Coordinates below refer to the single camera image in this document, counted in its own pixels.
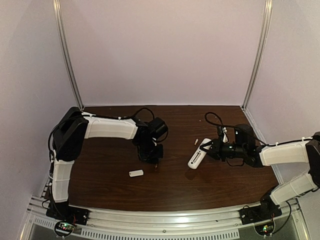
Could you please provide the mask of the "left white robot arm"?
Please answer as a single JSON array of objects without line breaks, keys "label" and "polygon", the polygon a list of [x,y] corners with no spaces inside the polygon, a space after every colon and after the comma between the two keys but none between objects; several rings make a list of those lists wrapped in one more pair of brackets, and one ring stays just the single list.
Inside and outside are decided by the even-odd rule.
[{"label": "left white robot arm", "polygon": [[50,207],[61,217],[73,213],[69,206],[69,182],[75,160],[80,156],[85,139],[116,138],[132,141],[141,162],[158,164],[164,156],[164,141],[169,133],[165,121],[153,116],[143,121],[131,116],[103,116],[72,107],[52,129],[48,137],[50,157]]}]

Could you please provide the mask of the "white battery cover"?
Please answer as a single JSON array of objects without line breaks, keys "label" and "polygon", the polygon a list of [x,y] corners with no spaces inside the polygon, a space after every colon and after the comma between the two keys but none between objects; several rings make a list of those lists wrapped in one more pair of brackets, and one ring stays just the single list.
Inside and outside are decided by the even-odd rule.
[{"label": "white battery cover", "polygon": [[144,171],[142,169],[130,171],[129,176],[131,178],[140,177],[144,175]]}]

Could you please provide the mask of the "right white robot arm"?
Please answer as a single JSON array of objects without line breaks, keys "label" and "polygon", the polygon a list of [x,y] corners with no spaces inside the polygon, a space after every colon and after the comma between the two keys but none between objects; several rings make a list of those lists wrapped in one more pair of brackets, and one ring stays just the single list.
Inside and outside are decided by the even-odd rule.
[{"label": "right white robot arm", "polygon": [[235,141],[229,143],[224,139],[225,126],[218,124],[218,138],[206,140],[199,146],[202,154],[215,160],[242,159],[243,164],[253,168],[263,168],[277,164],[305,163],[309,165],[306,172],[291,181],[272,188],[260,199],[258,213],[270,216],[285,201],[320,188],[320,134],[311,137],[275,144],[261,143],[254,136],[253,128],[248,124],[233,127]]}]

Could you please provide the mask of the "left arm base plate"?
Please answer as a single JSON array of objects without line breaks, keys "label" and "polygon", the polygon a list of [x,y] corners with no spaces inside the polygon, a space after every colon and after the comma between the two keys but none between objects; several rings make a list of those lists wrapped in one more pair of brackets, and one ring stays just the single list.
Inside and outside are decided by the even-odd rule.
[{"label": "left arm base plate", "polygon": [[70,224],[85,226],[88,221],[89,210],[69,205],[50,204],[45,215],[55,220],[65,221]]}]

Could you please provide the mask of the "white remote control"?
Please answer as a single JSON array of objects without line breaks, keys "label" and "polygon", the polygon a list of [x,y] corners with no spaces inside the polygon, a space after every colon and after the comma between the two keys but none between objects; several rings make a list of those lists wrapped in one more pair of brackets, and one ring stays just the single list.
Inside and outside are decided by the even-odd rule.
[{"label": "white remote control", "polygon": [[197,148],[197,150],[194,152],[194,154],[192,155],[192,157],[190,158],[190,160],[189,160],[189,162],[188,162],[188,167],[190,168],[190,169],[193,169],[193,170],[195,170],[195,169],[197,169],[198,168],[198,166],[200,165],[200,163],[202,162],[202,160],[205,158],[205,156],[206,156],[206,152],[204,152],[204,151],[202,151],[202,150],[200,150],[199,149],[199,146],[198,146],[198,148]]}]

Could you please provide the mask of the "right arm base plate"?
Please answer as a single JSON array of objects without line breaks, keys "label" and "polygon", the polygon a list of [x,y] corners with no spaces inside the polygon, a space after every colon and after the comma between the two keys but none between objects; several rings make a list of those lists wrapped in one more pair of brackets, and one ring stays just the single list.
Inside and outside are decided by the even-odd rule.
[{"label": "right arm base plate", "polygon": [[265,204],[260,204],[251,207],[244,206],[238,211],[238,213],[242,225],[247,225],[266,220],[271,220],[274,217],[279,217],[282,215],[282,210],[279,206],[276,205],[268,207]]}]

